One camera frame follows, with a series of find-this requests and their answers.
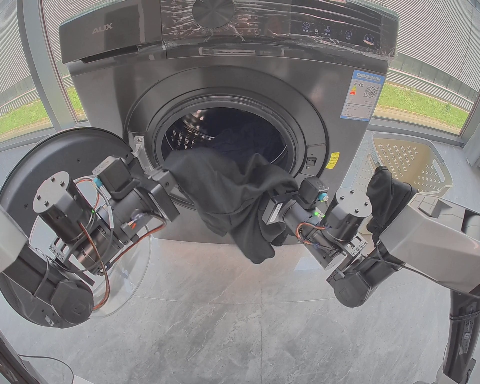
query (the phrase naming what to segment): cable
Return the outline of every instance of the cable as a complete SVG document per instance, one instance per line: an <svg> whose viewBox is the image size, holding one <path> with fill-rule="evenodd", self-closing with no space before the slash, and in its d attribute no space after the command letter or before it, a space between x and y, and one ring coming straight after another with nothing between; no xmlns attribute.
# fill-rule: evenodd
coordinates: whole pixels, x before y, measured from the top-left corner
<svg viewBox="0 0 480 384"><path fill-rule="evenodd" d="M81 179L78 181L78 183L82 182L82 181L91 181L90 179ZM108 200L108 198L105 196L105 194L103 193L102 190L100 190L100 188L97 187L97 185L95 184L95 188L97 190L97 195L101 195L103 197L103 199L105 200L106 204L110 205L110 201ZM82 273L82 272L90 272L93 268L96 268L101 262L104 262L105 261L105 257L108 255L108 252L110 251L110 248L112 246L112 242L113 242L113 223L111 223L112 226L110 227L110 236L108 238L108 244L107 244L107 247L105 248L104 252L103 252L103 255L102 257L100 258L100 260L97 260L93 265L91 265L90 267L88 268L85 268L85 269L79 269L77 271L73 271L65 266L63 266L62 264L60 263L57 263L57 265L63 269L64 271L66 272L69 272L69 273ZM81 236L79 238L79 240L77 240L77 242L75 242L74 245L72 245L72 247L69 249L68 253L65 255L65 260L68 260L70 258L70 256L72 255L72 253L78 248L78 246L85 241L85 237L84 236Z"/></svg>
<svg viewBox="0 0 480 384"><path fill-rule="evenodd" d="M71 384L73 384L73 380L75 378L75 375L73 374L73 370L72 370L72 368L70 368L70 365L68 365L66 362L64 362L62 360L59 360L59 359L56 359L54 357L50 357L50 356L30 356L30 355L20 355L20 354L18 356L26 357L28 359L50 359L50 360L55 360L55 361L58 361L58 362L62 363L63 365L65 365L70 370L70 372L72 374L72 383Z"/></svg>
<svg viewBox="0 0 480 384"><path fill-rule="evenodd" d="M76 185L76 184L83 183L84 181L89 181L89 182L93 183L93 184L96 186L95 182L94 182L92 179L80 179L80 180L77 180L77 181L75 182L75 185ZM96 202L95 202L95 206L94 206L94 208L93 208L94 210L96 210L96 208L98 207L98 203L99 203L99 202L100 202L100 195L98 194L98 191L97 191L97 193L96 193Z"/></svg>
<svg viewBox="0 0 480 384"><path fill-rule="evenodd" d="M85 236L88 237L88 241L90 242L90 244L92 245L93 249L95 250L95 253L98 257L98 260L100 261L100 265L102 267L102 270L103 270L103 275L105 276L105 295L103 296L103 299L100 301L100 303L98 303L97 305L95 305L93 307L93 310L96 311L100 308L102 308L105 303L107 302L109 296L110 296L110 281L108 279L108 274L107 274L107 270L105 269L105 265L102 263L102 258L100 257L100 254L98 253L98 249L96 248L96 245L92 239L92 237L90 236L90 234L87 232L87 230L85 229L84 225L82 223L78 223L80 225L80 227L82 228L82 231L84 232Z"/></svg>
<svg viewBox="0 0 480 384"><path fill-rule="evenodd" d="M303 221L303 222L301 222L300 224L298 224L297 229L295 230L295 235L296 235L297 239L300 240L303 244L312 245L312 246L314 246L315 248L320 248L320 249L323 249L324 251L327 251L327 252L330 252L330 251L332 250L332 248L325 247L325 246L322 245L322 244L315 243L315 242L312 242L312 241L309 241L309 240L304 239L304 238L300 235L300 228L303 227L303 226L312 227L312 228L317 229L317 230L319 230L319 231L323 231L324 229L327 229L327 227L321 227L321 226L317 226L317 225L315 225L315 224L312 224L312 223L308 223L308 222L306 222L306 221Z"/></svg>
<svg viewBox="0 0 480 384"><path fill-rule="evenodd" d="M42 285L45 284L46 280L47 280L47 277L48 277L48 272L50 270L50 263L48 262L49 261L49 258L46 257L43 252L42 252L42 255L45 257L45 262L47 263L47 266L45 267L45 273L43 275L43 278L42 278L42 281L40 281L40 284L38 284L38 287L35 289L35 293L33 294L33 297L36 297L37 294L38 294L38 291L40 291L40 288L42 288Z"/></svg>
<svg viewBox="0 0 480 384"><path fill-rule="evenodd" d="M473 319L475 317L478 317L478 315L480 315L480 310L478 310L476 312L468 313L466 315L461 315L461 316L450 315L450 320L453 323L459 323L459 322L462 322L462 321L465 321L465 320L470 320L470 319Z"/></svg>
<svg viewBox="0 0 480 384"><path fill-rule="evenodd" d="M434 278L432 278L432 277L430 277L430 276L428 276L428 275L426 275L426 274L424 274L420 271L417 271L416 269L407 267L406 265L400 265L400 264L393 263L393 262L390 262L390 261L386 261L386 260L383 260L383 259L381 259L381 260L380 259L374 259L373 257L369 257L369 256L363 256L363 257L366 258L366 259L375 261L377 263L385 263L385 264L389 264L389 265L395 265L397 267L400 267L400 269L402 269L402 268L407 269L409 271L415 272L417 275L423 276L423 277L429 279L430 281L433 281L434 283L436 283L436 284L438 284L438 285L440 285L444 288L447 288L449 290L452 290L453 292L459 293L460 295L465 295L465 296L469 296L471 298L480 300L480 296L474 295L473 293L462 291L460 289L453 288L453 287L449 286L448 284L445 284L445 283L442 283L441 281L435 280ZM462 321L465 321L465 320L473 319L475 317L478 317L479 315L480 315L480 310L478 310L476 312L473 312L473 313L466 314L466 315L461 315L461 316L450 315L450 320L454 323L459 323L459 322L462 322Z"/></svg>
<svg viewBox="0 0 480 384"><path fill-rule="evenodd" d="M385 264L389 264L389 265L394 265L394 266L397 266L397 267L400 267L400 269L407 269L409 271L412 271L412 272L415 272L416 274L420 275L420 276L423 276L427 279L429 279L430 281L433 281L434 283L437 283L438 285L441 285L442 287L444 288L448 288L450 290L452 290L453 292L456 292L456 293L460 293L461 295L466 295L466 296L469 296L469 297L472 297L474 299L479 299L480 300L480 296L477 296L477 295L474 295L473 293L469 293L469 292L465 292L465 291L462 291L460 289L456 289L456 288L453 288L445 283L442 283L441 281L438 281L438 280L435 280L434 278L424 274L423 272L420 272L420 271L417 271L416 269L413 269L413 268L410 268L410 267L407 267L406 265L400 265L400 264L397 264L397 263L393 263L393 262L390 262L390 261L385 261L385 260L379 260L379 259L374 259L373 257L369 257L369 256L363 256L364 258L366 259L370 259L370 260L373 260L373 261L376 261L378 263L385 263Z"/></svg>
<svg viewBox="0 0 480 384"><path fill-rule="evenodd" d="M158 232L160 231L161 229L165 228L165 226L167 225L167 223L165 222L165 220L163 219L162 216L160 215L157 215L157 214L149 214L150 216L152 217L155 217L159 220L162 221L162 224L159 225L158 227L152 229L151 231L148 231L147 233L145 233L144 235L142 235L135 243L132 243L130 246L127 247L126 250L124 250L122 253L120 253L112 262L110 263L107 263L107 267L110 268L111 265L115 264L124 254L126 254L130 249L132 249L135 245L137 245L139 242L141 242L143 239L145 239L146 237L150 236L152 233L155 233L155 232Z"/></svg>

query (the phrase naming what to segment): drum opening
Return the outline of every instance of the drum opening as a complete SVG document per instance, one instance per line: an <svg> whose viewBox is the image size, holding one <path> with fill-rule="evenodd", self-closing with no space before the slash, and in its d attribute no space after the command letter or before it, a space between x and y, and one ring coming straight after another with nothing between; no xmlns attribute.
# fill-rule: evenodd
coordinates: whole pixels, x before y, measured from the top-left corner
<svg viewBox="0 0 480 384"><path fill-rule="evenodd" d="M167 129L163 141L167 152L208 147L239 164L259 153L272 164L287 165L287 145L278 129L264 118L236 108L187 113Z"/></svg>

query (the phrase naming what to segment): plastic wrap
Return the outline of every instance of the plastic wrap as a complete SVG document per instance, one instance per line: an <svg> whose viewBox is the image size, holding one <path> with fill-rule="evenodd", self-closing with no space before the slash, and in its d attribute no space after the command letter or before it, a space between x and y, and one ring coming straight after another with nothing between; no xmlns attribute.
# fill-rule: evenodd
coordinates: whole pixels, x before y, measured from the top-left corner
<svg viewBox="0 0 480 384"><path fill-rule="evenodd" d="M165 48L233 37L238 42L263 40L340 48L388 62L396 57L398 15L370 2L236 0L231 20L214 29L205 28L194 19L194 3L195 0L161 0Z"/></svg>

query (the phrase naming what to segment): black garment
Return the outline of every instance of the black garment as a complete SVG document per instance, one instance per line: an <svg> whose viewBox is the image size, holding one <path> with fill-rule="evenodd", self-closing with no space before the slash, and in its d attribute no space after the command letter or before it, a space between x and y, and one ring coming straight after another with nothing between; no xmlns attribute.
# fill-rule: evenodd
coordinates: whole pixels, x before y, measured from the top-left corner
<svg viewBox="0 0 480 384"><path fill-rule="evenodd" d="M392 178L392 173L387 167L381 166L375 170L367 188L373 216L373 219L367 224L367 230L373 234L372 238L375 244L380 234L416 193L418 191L410 184Z"/></svg>
<svg viewBox="0 0 480 384"><path fill-rule="evenodd" d="M277 237L275 245L281 242L286 226L266 225L262 214L269 191L298 190L292 176L259 154L239 165L209 148L174 151L163 168L173 174L210 230L221 236L228 232L255 264L274 257L271 242Z"/></svg>
<svg viewBox="0 0 480 384"><path fill-rule="evenodd" d="M261 117L252 115L248 121L230 121L207 148L213 148L238 164L246 164L255 153L269 162L282 152L283 143L276 128Z"/></svg>

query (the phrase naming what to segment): aux logo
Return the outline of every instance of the aux logo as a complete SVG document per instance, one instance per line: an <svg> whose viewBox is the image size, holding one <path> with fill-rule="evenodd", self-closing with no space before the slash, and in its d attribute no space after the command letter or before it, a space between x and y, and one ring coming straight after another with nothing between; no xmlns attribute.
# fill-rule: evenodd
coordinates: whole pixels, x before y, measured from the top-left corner
<svg viewBox="0 0 480 384"><path fill-rule="evenodd" d="M101 26L100 28L95 28L93 30L92 34L99 33L99 32L105 32L107 29L113 29L112 24L113 23L105 24L105 25Z"/></svg>

